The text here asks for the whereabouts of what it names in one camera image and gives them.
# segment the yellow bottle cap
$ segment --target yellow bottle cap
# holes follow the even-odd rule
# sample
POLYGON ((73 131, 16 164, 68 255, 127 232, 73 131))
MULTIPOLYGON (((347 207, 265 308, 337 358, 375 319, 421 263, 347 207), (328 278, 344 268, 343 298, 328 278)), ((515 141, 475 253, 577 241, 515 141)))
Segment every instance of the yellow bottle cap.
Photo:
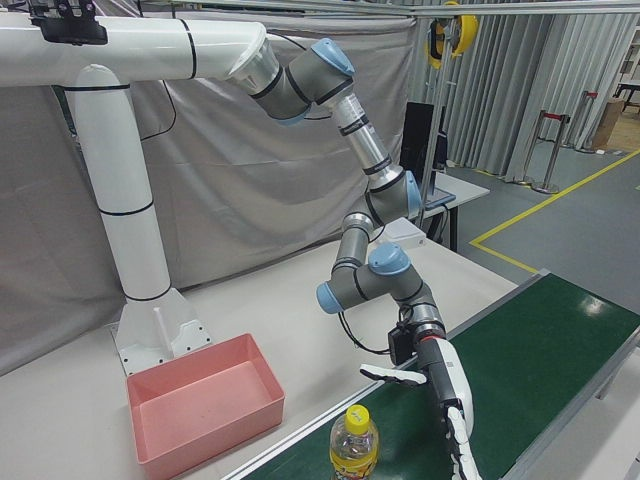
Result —
POLYGON ((344 426, 349 433, 362 435, 369 430, 369 410, 362 405, 351 405, 344 416, 344 426))

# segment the blue joint cap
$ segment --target blue joint cap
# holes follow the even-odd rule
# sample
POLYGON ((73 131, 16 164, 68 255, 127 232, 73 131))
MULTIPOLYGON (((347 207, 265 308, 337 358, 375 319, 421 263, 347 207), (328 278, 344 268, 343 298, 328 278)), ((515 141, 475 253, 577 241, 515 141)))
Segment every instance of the blue joint cap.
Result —
POLYGON ((408 255, 395 243, 384 243, 369 255, 369 270, 376 275, 398 275, 410 266, 408 255))
POLYGON ((356 69, 353 68, 353 64, 349 58, 347 58, 336 42, 330 38, 318 40, 311 45, 311 50, 329 65, 337 68, 345 75, 353 77, 353 74, 356 73, 356 69))
POLYGON ((316 288, 316 298, 318 299, 320 308, 327 313, 339 313, 344 311, 344 308, 342 308, 342 305, 340 305, 340 302, 336 299, 327 282, 318 285, 318 288, 316 288))
POLYGON ((291 117, 291 118, 276 119, 276 121, 280 125, 284 125, 286 127, 289 127, 291 125, 295 125, 296 123, 300 122, 301 120, 304 120, 304 117, 307 115, 307 113, 309 113, 309 110, 311 110, 311 105, 309 105, 306 108, 306 110, 304 112, 302 112, 300 115, 296 115, 295 117, 291 117))
POLYGON ((407 217, 414 218, 420 213, 422 197, 420 195, 420 189, 418 188, 418 182, 416 182, 413 173, 407 170, 405 172, 405 178, 407 179, 407 217))

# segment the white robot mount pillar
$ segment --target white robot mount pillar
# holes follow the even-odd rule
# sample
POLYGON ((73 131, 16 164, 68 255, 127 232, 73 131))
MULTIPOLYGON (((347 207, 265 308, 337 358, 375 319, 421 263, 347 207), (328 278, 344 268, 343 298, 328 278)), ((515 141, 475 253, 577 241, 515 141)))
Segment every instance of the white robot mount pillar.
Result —
POLYGON ((97 17, 106 45, 51 43, 29 15, 0 15, 0 87, 61 85, 126 296, 116 345, 127 374, 212 338, 171 286, 130 82, 241 71, 265 43, 259 23, 97 17))

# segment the yellow cable reel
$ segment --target yellow cable reel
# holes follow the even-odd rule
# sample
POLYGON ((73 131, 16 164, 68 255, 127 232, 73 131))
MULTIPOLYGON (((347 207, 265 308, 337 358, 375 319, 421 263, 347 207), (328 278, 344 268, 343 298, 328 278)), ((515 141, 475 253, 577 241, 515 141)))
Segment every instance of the yellow cable reel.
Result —
MULTIPOLYGON (((445 5, 459 5, 458 2, 448 1, 445 5)), ((451 55, 458 57, 462 55, 462 52, 467 50, 478 33, 478 19, 475 15, 458 15, 453 19, 458 23, 458 38, 453 38, 452 47, 453 51, 451 55)), ((431 32, 429 39, 424 45, 425 54, 429 60, 429 64, 439 69, 442 64, 442 52, 444 51, 444 27, 438 20, 434 20, 431 23, 431 32)))

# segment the conveyor belt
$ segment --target conveyor belt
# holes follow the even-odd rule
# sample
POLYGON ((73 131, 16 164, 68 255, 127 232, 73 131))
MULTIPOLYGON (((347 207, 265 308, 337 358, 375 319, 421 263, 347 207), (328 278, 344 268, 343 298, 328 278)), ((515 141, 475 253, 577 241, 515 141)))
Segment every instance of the conveyor belt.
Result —
MULTIPOLYGON (((566 416, 571 400, 584 395, 605 364, 611 368, 608 360, 640 325, 640 316, 551 274, 497 304, 452 340, 473 391, 471 446, 484 480, 503 477, 554 419, 566 416)), ((451 478, 426 389, 384 385, 360 403, 381 435, 372 480, 451 478)), ((246 478, 329 480, 332 423, 246 478)))

